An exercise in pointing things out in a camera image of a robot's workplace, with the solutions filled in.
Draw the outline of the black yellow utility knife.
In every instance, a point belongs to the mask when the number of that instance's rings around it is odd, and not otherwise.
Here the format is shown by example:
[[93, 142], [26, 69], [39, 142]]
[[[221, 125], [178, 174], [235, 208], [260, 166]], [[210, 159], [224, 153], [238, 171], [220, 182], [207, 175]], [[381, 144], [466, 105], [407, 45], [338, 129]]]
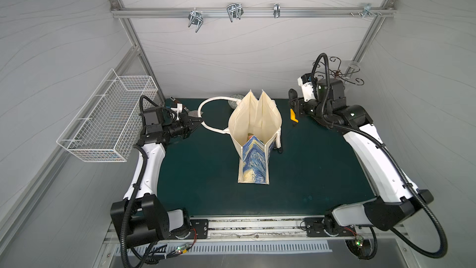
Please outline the black yellow utility knife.
[[288, 102], [290, 105], [290, 119], [292, 121], [293, 126], [295, 126], [299, 120], [297, 116], [297, 111], [296, 111], [296, 104], [298, 100], [298, 93], [295, 89], [290, 89], [288, 91]]

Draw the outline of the cream canvas tote bag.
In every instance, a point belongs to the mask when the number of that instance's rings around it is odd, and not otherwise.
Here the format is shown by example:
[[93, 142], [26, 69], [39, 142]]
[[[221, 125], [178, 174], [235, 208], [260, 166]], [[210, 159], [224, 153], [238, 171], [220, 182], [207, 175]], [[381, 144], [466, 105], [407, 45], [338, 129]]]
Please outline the cream canvas tote bag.
[[[219, 96], [203, 101], [197, 110], [199, 117], [206, 104], [217, 100], [228, 101], [232, 98]], [[263, 185], [270, 183], [269, 159], [272, 150], [282, 150], [281, 125], [282, 117], [276, 102], [265, 91], [259, 98], [249, 91], [234, 109], [228, 127], [223, 130], [202, 122], [207, 130], [230, 136], [239, 155], [238, 183]]]

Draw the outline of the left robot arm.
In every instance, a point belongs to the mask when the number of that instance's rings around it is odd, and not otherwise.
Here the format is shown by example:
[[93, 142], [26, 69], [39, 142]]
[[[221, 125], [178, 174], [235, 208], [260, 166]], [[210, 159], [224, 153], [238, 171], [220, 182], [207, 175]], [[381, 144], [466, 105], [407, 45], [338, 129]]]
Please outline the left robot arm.
[[187, 243], [160, 256], [157, 244], [174, 237], [198, 239], [186, 209], [167, 211], [157, 197], [157, 185], [166, 149], [174, 138], [188, 138], [202, 123], [199, 112], [190, 113], [182, 104], [162, 107], [142, 95], [138, 101], [142, 128], [133, 148], [138, 162], [130, 187], [120, 202], [112, 204], [110, 216], [120, 243], [120, 257], [130, 268], [129, 253], [138, 259], [138, 268], [174, 258], [193, 247]]

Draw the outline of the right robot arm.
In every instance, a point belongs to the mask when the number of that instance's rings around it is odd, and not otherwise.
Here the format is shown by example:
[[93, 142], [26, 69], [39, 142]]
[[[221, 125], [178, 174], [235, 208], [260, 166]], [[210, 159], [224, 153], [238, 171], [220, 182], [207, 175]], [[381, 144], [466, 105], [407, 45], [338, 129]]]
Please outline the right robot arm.
[[[381, 141], [367, 111], [360, 105], [347, 104], [344, 79], [339, 70], [330, 69], [330, 63], [337, 59], [321, 53], [311, 72], [298, 78], [303, 96], [289, 90], [290, 117], [294, 125], [299, 118], [310, 117], [320, 126], [339, 132], [357, 156], [375, 197], [333, 208], [321, 221], [306, 228], [308, 235], [324, 232], [329, 237], [338, 237], [348, 231], [353, 237], [346, 242], [348, 250], [358, 259], [370, 260], [378, 251], [376, 232], [390, 231], [417, 253], [432, 259], [443, 258], [449, 244], [442, 224], [428, 206], [434, 200], [432, 193], [420, 189], [405, 174]], [[437, 251], [420, 248], [395, 228], [420, 210], [436, 229], [440, 242]]]

